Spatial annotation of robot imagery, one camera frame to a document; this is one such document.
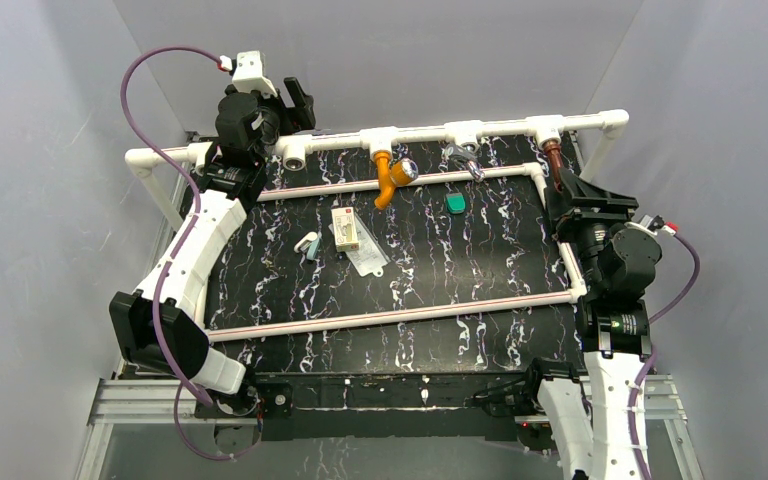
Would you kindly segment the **dark red water faucet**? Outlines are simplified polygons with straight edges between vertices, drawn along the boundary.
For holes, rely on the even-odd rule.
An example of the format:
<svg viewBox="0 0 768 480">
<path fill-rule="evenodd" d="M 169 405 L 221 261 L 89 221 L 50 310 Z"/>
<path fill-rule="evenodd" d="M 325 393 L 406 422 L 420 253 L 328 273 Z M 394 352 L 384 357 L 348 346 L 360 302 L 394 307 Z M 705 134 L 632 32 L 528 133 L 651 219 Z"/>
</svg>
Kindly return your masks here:
<svg viewBox="0 0 768 480">
<path fill-rule="evenodd" d="M 560 141 L 557 139 L 546 140 L 542 144 L 542 150 L 549 164 L 550 175 L 557 192 L 563 191 L 561 170 L 563 169 Z"/>
</svg>

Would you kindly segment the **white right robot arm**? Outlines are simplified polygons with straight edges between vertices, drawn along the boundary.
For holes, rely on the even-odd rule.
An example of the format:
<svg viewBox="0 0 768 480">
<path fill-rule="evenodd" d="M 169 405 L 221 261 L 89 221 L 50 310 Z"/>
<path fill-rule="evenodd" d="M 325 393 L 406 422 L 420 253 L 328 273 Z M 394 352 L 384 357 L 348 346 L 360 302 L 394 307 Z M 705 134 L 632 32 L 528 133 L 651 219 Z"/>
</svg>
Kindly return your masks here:
<svg viewBox="0 0 768 480">
<path fill-rule="evenodd" d="M 551 232 L 572 249 L 583 282 L 576 330 L 590 386 L 555 370 L 523 387 L 525 405 L 546 414 L 568 479 L 648 479 L 645 379 L 655 359 L 643 300 L 662 250 L 633 220 L 637 201 L 567 168 L 544 191 Z"/>
</svg>

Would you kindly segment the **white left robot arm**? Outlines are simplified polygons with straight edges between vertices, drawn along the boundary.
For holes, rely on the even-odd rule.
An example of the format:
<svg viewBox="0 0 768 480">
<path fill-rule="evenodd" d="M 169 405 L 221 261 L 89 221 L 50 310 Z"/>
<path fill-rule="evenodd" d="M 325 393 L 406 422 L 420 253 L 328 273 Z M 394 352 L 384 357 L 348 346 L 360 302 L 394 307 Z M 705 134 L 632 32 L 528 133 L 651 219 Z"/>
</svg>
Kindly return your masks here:
<svg viewBox="0 0 768 480">
<path fill-rule="evenodd" d="M 176 233 L 149 274 L 109 305 L 124 359 L 176 377 L 196 394 L 220 393 L 235 416 L 254 411 L 257 387 L 245 366 L 216 350 L 201 322 L 200 298 L 216 260 L 245 222 L 267 181 L 267 162 L 280 139 L 316 126 L 314 99 L 294 77 L 282 91 L 267 79 L 235 80 L 218 105 L 217 134 L 185 147 L 132 150 L 130 160 L 169 163 L 188 182 L 192 200 Z"/>
</svg>

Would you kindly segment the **chrome water faucet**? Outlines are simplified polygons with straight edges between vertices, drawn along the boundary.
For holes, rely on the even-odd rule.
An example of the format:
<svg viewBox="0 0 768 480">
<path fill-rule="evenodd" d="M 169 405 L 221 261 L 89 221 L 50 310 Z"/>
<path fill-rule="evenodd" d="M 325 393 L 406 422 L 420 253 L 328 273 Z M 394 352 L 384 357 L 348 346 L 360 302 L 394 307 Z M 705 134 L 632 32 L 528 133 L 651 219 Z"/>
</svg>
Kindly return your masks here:
<svg viewBox="0 0 768 480">
<path fill-rule="evenodd" d="M 478 162 L 477 155 L 469 146 L 449 143 L 443 149 L 442 156 L 445 160 L 467 171 L 474 181 L 482 182 L 485 179 L 485 174 Z"/>
</svg>

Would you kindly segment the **orange water faucet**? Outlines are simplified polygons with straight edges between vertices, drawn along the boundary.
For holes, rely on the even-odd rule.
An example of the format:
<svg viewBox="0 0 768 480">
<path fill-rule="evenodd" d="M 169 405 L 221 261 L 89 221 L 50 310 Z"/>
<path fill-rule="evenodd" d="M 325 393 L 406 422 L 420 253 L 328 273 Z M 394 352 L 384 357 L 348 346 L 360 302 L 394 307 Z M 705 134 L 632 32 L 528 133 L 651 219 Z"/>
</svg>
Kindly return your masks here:
<svg viewBox="0 0 768 480">
<path fill-rule="evenodd" d="M 372 155 L 372 161 L 377 169 L 377 182 L 379 195 L 374 204 L 378 210 L 385 210 L 391 203 L 398 188 L 408 186 L 419 177 L 419 171 L 415 162 L 403 157 L 393 164 L 390 151 L 376 151 Z"/>
</svg>

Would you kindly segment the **green square tape measure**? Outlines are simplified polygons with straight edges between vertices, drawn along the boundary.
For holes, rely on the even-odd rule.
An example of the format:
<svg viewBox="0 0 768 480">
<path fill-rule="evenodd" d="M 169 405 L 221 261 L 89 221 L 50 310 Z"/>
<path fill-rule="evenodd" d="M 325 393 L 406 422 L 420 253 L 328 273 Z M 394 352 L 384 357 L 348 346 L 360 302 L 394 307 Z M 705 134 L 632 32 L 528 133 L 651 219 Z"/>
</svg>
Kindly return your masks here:
<svg viewBox="0 0 768 480">
<path fill-rule="evenodd" d="M 467 202 L 463 194 L 450 193 L 445 196 L 447 211 L 451 215 L 460 215 L 466 211 Z"/>
</svg>

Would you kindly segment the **cream cardboard box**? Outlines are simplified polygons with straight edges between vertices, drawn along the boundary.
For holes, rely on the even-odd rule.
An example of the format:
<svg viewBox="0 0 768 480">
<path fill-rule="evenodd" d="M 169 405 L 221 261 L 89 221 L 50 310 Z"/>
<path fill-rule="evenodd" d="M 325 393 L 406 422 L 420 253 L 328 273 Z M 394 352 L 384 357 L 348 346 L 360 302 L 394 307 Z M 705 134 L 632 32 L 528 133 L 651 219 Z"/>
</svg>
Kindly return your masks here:
<svg viewBox="0 0 768 480">
<path fill-rule="evenodd" d="M 353 207 L 337 207 L 331 210 L 332 232 L 337 252 L 357 251 L 360 246 L 356 216 Z"/>
</svg>

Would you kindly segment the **white blue stapler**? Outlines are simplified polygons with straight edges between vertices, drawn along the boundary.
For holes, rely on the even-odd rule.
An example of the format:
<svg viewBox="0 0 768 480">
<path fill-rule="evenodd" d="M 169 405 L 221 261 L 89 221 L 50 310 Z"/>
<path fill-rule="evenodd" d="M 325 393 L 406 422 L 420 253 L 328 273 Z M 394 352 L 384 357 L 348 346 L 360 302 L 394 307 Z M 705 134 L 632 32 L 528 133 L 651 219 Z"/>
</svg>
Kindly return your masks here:
<svg viewBox="0 0 768 480">
<path fill-rule="evenodd" d="M 304 258 L 313 262 L 318 255 L 321 235 L 318 232 L 308 232 L 294 246 L 294 252 L 303 254 Z"/>
</svg>

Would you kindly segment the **white plastic package card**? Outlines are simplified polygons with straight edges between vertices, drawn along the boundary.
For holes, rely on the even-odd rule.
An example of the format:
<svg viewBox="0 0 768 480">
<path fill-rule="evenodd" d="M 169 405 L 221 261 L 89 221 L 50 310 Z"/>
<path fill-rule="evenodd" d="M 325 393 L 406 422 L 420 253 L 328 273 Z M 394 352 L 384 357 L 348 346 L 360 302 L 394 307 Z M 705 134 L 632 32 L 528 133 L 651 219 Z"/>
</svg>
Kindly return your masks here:
<svg viewBox="0 0 768 480">
<path fill-rule="evenodd" d="M 359 238 L 359 248 L 341 252 L 341 255 L 349 259 L 361 277 L 373 275 L 381 278 L 384 274 L 384 267 L 390 262 L 390 258 L 358 214 L 355 214 L 355 226 Z"/>
</svg>

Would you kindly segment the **white pipe frame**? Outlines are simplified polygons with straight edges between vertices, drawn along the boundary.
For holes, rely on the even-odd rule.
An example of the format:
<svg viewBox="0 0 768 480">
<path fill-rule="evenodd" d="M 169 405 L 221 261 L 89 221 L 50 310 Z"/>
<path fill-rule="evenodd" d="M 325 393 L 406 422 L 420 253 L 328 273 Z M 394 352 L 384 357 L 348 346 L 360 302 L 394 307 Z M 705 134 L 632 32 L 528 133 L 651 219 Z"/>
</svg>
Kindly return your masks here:
<svg viewBox="0 0 768 480">
<path fill-rule="evenodd" d="M 384 150 L 392 153 L 394 146 L 398 144 L 436 140 L 463 144 L 468 140 L 478 140 L 487 136 L 507 135 L 531 136 L 537 145 L 542 147 L 546 140 L 559 140 L 564 131 L 597 129 L 601 131 L 602 137 L 597 143 L 596 151 L 584 167 L 585 177 L 590 179 L 596 167 L 603 162 L 611 150 L 614 142 L 622 135 L 628 122 L 629 114 L 627 111 L 614 109 L 573 116 L 541 115 L 506 121 L 470 120 L 448 122 L 436 126 L 377 127 L 352 133 L 287 136 L 278 141 L 277 153 L 284 160 L 300 161 L 306 155 L 314 152 L 362 148 L 369 151 L 372 159 L 374 152 Z M 126 164 L 132 173 L 141 180 L 163 215 L 170 222 L 176 232 L 175 237 L 184 242 L 183 250 L 180 253 L 176 253 L 172 247 L 167 248 L 156 266 L 139 283 L 138 289 L 146 299 L 152 299 L 155 294 L 162 291 L 163 287 L 170 287 L 170 298 L 175 300 L 177 306 L 184 311 L 191 324 L 195 325 L 198 330 L 204 326 L 205 300 L 203 296 L 207 289 L 209 274 L 231 235 L 242 226 L 246 215 L 238 201 L 230 200 L 224 194 L 209 193 L 200 204 L 194 206 L 192 213 L 181 216 L 163 188 L 157 183 L 153 170 L 167 158 L 171 159 L 176 166 L 187 162 L 202 166 L 208 158 L 208 148 L 208 143 L 201 142 L 186 147 L 167 149 L 163 155 L 156 154 L 150 148 L 132 149 L 127 151 L 125 155 Z M 210 331 L 207 336 L 213 342 L 225 342 L 490 313 L 524 307 L 572 304 L 584 297 L 586 292 L 585 280 L 580 267 L 573 259 L 571 246 L 561 243 L 558 250 L 570 281 L 569 288 L 564 291 L 224 329 Z"/>
</svg>

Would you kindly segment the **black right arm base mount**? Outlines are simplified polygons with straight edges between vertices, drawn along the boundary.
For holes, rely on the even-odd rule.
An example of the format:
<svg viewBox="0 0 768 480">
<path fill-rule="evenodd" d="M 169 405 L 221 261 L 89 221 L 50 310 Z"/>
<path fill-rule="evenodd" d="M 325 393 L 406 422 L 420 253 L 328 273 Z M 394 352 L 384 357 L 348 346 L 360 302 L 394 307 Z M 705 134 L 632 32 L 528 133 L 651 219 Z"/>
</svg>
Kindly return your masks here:
<svg viewBox="0 0 768 480">
<path fill-rule="evenodd" d="M 525 372 L 509 381 L 495 381 L 465 400 L 468 407 L 480 408 L 492 418 L 545 416 L 538 401 L 543 381 L 571 380 L 580 384 L 580 371 L 570 362 L 535 358 Z M 548 422 L 516 421 L 518 441 L 531 450 L 556 453 Z"/>
</svg>

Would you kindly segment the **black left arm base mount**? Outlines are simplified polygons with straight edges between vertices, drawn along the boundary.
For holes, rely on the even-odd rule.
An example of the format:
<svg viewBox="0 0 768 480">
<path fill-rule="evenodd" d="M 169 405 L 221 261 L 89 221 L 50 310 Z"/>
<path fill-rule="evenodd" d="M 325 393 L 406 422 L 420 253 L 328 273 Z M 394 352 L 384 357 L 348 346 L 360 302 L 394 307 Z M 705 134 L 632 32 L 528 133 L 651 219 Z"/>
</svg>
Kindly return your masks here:
<svg viewBox="0 0 768 480">
<path fill-rule="evenodd" d="M 252 419 L 254 444 L 264 439 L 266 423 L 292 413 L 293 387 L 276 377 L 249 377 L 233 394 L 216 393 L 216 408 L 226 417 Z"/>
</svg>

